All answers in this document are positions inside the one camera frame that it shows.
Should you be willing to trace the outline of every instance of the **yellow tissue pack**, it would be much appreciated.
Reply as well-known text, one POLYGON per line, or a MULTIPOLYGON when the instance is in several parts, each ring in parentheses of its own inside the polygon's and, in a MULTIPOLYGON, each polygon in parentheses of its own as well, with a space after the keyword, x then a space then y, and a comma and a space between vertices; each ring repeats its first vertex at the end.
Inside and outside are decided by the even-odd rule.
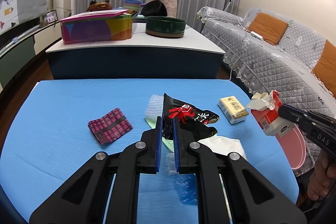
POLYGON ((234 96, 221 98, 218 106, 230 124, 244 121, 249 114, 245 107, 234 96))

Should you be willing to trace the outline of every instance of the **human hand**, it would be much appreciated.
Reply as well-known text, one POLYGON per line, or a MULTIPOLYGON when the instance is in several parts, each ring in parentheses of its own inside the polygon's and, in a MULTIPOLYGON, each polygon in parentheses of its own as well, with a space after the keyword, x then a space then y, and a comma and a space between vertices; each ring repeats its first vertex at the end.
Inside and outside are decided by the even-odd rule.
POLYGON ((336 164, 330 166, 329 164, 327 153, 321 150, 315 163, 315 171, 308 184, 307 194, 311 200, 318 200, 320 197, 325 198, 327 196, 330 182, 336 178, 336 164))

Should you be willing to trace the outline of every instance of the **metal screw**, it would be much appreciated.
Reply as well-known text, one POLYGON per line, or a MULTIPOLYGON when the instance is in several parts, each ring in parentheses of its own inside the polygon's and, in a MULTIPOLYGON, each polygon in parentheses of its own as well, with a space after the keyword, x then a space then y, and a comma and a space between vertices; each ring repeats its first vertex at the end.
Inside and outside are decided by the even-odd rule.
POLYGON ((230 154, 230 159, 232 160, 239 160, 240 159, 240 155, 236 152, 233 152, 230 154))
POLYGON ((106 154, 104 152, 99 152, 96 154, 96 159, 97 160, 103 160, 106 158, 106 154))
POLYGON ((192 148, 192 149, 198 149, 200 147, 201 147, 201 145, 198 142, 190 143, 190 148, 192 148))
POLYGON ((144 143, 144 142, 137 142, 135 144, 135 147, 139 148, 139 149, 145 148, 145 146, 146 146, 146 143, 144 143))

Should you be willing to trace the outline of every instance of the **orange cushion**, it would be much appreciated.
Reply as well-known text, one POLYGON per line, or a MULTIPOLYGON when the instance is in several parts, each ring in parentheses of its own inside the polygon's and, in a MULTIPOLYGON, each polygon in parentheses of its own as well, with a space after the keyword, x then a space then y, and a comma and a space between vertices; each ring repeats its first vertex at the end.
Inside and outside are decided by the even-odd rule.
POLYGON ((334 94, 334 98, 336 98, 336 47, 328 40, 325 41, 320 60, 312 72, 323 82, 325 87, 334 94))
POLYGON ((287 27, 287 22, 268 14, 259 13, 248 27, 248 30, 261 35, 271 45, 276 45, 286 32, 287 27))

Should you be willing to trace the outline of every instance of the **dark green container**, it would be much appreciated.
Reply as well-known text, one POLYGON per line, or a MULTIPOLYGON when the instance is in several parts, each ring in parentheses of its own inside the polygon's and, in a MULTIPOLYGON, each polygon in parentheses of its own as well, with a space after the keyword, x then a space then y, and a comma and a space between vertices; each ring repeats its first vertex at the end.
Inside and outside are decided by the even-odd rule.
POLYGON ((147 17, 146 33, 157 37, 183 37, 185 21, 173 17, 147 17))

